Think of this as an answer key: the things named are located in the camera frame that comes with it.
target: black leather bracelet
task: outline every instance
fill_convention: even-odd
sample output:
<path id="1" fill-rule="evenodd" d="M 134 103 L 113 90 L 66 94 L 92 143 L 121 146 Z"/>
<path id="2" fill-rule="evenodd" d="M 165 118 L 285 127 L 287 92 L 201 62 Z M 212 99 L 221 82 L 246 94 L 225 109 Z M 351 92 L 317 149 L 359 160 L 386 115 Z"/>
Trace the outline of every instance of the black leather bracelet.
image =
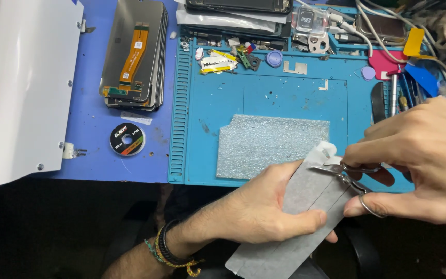
<path id="1" fill-rule="evenodd" d="M 174 254 L 172 254 L 170 252 L 170 250 L 168 249 L 168 247 L 166 246 L 166 233 L 172 229 L 173 227 L 175 227 L 176 225 L 178 225 L 180 223 L 179 220 L 175 219 L 170 221 L 168 224 L 164 225 L 161 228 L 161 232 L 160 232 L 160 237 L 159 237 L 159 241 L 158 241 L 158 247 L 161 251 L 161 255 L 171 264 L 173 265 L 186 265 L 187 263 L 191 262 L 192 260 L 194 260 L 193 257 L 189 257 L 188 259 L 181 259 L 176 257 Z"/>

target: right hand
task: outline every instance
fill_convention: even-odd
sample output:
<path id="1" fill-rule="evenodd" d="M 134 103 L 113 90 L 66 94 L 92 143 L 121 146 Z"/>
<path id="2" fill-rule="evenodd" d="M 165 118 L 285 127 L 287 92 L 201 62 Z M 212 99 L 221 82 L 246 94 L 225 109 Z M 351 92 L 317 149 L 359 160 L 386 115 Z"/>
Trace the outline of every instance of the right hand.
<path id="1" fill-rule="evenodd" d="M 410 171 L 415 191 L 363 197 L 375 212 L 446 223 L 446 99 L 431 98 L 369 127 L 360 142 L 347 147 L 343 162 L 354 167 L 385 162 L 402 172 Z M 374 178 L 383 182 L 383 177 Z M 367 213 L 358 198 L 345 204 L 346 217 Z"/>

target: white metal sheet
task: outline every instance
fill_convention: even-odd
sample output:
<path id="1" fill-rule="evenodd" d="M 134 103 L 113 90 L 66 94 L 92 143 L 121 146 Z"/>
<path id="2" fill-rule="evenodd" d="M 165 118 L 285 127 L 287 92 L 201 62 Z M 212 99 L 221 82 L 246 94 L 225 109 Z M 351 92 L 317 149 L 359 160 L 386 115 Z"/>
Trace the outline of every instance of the white metal sheet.
<path id="1" fill-rule="evenodd" d="M 61 168 L 83 9 L 0 0 L 0 185 Z"/>

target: phone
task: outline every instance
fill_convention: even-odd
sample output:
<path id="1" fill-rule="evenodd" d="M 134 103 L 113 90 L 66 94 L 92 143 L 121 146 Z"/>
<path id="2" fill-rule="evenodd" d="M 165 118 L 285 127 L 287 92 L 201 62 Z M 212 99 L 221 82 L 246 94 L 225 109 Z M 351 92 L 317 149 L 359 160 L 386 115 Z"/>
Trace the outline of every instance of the phone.
<path id="1" fill-rule="evenodd" d="M 374 14 L 368 14 L 368 19 L 373 25 L 373 28 L 378 34 L 380 39 L 386 42 L 400 43 L 405 41 L 407 37 L 407 30 L 405 23 L 396 18 L 387 18 L 383 16 L 376 16 Z M 374 35 L 371 33 L 364 17 L 360 14 L 356 16 L 355 28 L 361 32 L 364 36 L 374 39 Z"/>
<path id="2" fill-rule="evenodd" d="M 187 0 L 189 10 L 233 10 L 289 13 L 293 0 Z"/>

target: orange flex cable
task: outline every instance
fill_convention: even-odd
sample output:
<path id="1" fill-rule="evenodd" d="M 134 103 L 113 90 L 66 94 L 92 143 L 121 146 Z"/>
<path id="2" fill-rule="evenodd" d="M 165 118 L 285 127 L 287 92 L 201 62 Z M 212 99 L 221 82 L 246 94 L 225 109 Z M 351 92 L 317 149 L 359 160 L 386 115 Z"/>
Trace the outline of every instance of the orange flex cable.
<path id="1" fill-rule="evenodd" d="M 133 31 L 132 45 L 130 46 L 130 54 L 123 66 L 120 76 L 119 90 L 130 90 L 132 80 L 140 66 L 144 50 L 147 47 L 147 35 L 149 34 L 149 24 L 137 22 Z"/>

